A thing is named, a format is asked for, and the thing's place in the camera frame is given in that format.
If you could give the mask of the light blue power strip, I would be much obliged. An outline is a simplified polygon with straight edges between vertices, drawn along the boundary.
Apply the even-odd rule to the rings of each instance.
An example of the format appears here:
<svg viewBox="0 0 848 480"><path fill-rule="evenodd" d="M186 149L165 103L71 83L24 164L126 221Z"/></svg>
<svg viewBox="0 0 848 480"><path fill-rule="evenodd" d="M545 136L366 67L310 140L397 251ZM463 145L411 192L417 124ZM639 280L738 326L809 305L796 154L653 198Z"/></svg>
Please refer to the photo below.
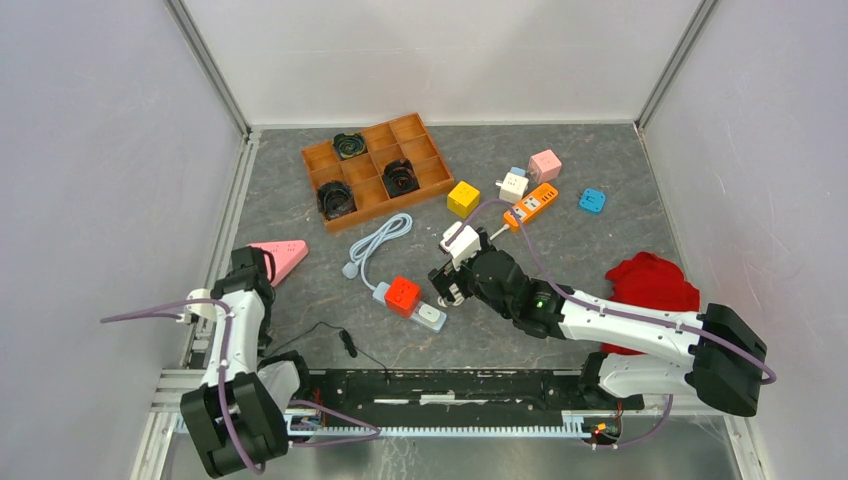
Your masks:
<svg viewBox="0 0 848 480"><path fill-rule="evenodd" d="M388 283L380 282L372 292L372 298L385 307L388 306L386 294L389 287ZM424 301L419 301L406 319L438 333L447 320L447 314Z"/></svg>

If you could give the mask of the red cube socket adapter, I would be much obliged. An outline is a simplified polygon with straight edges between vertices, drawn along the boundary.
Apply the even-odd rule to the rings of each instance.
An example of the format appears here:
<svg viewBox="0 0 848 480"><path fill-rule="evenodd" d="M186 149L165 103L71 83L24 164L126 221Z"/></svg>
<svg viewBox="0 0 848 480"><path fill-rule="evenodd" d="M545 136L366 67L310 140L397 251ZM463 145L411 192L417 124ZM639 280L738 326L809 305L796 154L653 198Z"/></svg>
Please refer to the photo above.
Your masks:
<svg viewBox="0 0 848 480"><path fill-rule="evenodd" d="M403 318L410 318L421 301L421 287L402 276L389 285L384 300L387 308Z"/></svg>

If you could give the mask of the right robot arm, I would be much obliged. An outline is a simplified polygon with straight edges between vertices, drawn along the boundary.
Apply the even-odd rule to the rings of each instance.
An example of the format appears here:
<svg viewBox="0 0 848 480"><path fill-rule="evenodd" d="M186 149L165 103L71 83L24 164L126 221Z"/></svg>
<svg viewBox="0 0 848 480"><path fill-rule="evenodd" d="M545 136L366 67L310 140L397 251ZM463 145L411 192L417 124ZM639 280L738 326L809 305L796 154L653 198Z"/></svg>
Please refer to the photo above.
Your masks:
<svg viewBox="0 0 848 480"><path fill-rule="evenodd" d="M738 417L758 412L776 375L763 340L730 307L673 312L608 301L525 274L485 229L457 222L442 235L449 259L428 278L444 305L476 298L528 336L612 344L633 356L596 352L577 382L580 400L602 408L634 395L693 395Z"/></svg>

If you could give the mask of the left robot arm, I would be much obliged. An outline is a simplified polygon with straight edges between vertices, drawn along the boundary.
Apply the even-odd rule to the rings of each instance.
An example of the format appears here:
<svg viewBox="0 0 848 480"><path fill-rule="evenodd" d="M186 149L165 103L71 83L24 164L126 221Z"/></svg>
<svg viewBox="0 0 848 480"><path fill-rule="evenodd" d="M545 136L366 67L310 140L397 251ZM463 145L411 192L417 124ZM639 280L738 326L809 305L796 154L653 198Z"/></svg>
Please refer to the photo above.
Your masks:
<svg viewBox="0 0 848 480"><path fill-rule="evenodd" d="M314 381L296 352L274 357L268 370L261 370L275 300L272 263L260 248L236 249L230 271L213 288L196 289L185 300L188 319L216 324L200 384L180 401L190 438L212 478L244 469L261 474L268 461L285 455L285 407L302 407L314 394Z"/></svg>

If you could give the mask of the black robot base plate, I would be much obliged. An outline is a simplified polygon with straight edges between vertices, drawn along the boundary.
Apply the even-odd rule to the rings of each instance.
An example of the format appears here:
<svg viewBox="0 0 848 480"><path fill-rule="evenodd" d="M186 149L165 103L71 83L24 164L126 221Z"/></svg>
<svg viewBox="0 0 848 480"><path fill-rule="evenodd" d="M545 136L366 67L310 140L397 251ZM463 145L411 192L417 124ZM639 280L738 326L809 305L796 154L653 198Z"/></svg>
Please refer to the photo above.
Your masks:
<svg viewBox="0 0 848 480"><path fill-rule="evenodd" d="M331 426L553 426L570 412L645 405L640 394L618 399L569 370L306 369L308 379L286 410L317 410L335 417Z"/></svg>

